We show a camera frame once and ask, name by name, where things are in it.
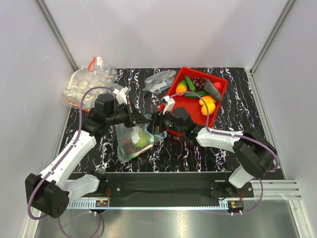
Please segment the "clear blue zip bag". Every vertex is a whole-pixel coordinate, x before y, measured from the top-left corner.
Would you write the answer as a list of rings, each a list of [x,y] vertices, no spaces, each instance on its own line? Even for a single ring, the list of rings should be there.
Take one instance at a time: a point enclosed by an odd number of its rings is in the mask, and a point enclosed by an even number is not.
[[[156,129],[154,133],[149,133],[148,126],[149,124],[132,128],[126,128],[123,124],[115,126],[118,143],[117,157],[120,163],[130,161],[167,137],[167,131],[160,133]]]

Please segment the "pale green cabbage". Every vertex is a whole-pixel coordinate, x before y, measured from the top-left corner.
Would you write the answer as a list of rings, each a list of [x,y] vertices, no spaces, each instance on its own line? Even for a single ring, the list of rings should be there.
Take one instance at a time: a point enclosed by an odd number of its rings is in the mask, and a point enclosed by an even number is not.
[[[144,147],[149,143],[148,135],[143,131],[135,132],[131,136],[131,143],[137,148]]]

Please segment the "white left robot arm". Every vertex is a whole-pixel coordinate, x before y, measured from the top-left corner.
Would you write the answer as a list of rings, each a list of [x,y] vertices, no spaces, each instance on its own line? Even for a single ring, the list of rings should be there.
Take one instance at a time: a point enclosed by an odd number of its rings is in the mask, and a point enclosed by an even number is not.
[[[31,208],[36,208],[45,215],[58,218],[73,200],[89,193],[104,195],[107,184],[102,174],[92,172],[72,182],[67,180],[97,140],[107,133],[109,126],[122,123],[131,128],[148,122],[131,103],[117,109],[105,109],[103,106],[91,109],[85,118],[80,118],[79,130],[58,157],[38,175],[29,174],[26,178],[29,217],[36,219],[31,212]]]

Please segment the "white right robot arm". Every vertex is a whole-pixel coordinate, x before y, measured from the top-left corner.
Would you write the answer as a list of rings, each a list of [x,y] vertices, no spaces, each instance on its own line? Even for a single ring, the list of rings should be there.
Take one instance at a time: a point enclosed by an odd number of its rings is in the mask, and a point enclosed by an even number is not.
[[[232,132],[211,129],[193,122],[185,108],[153,114],[147,131],[163,133],[168,130],[180,135],[188,144],[218,148],[236,155],[240,165],[225,184],[229,196],[237,196],[251,180],[263,178],[273,164],[279,166],[275,148],[252,128]]]

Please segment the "red chili pepper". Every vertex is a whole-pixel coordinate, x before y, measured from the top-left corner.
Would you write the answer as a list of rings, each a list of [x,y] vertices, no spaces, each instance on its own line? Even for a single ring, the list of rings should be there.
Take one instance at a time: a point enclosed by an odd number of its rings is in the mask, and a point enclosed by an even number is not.
[[[123,140],[123,151],[127,155],[131,155],[135,151],[135,146],[131,143],[130,140]]]

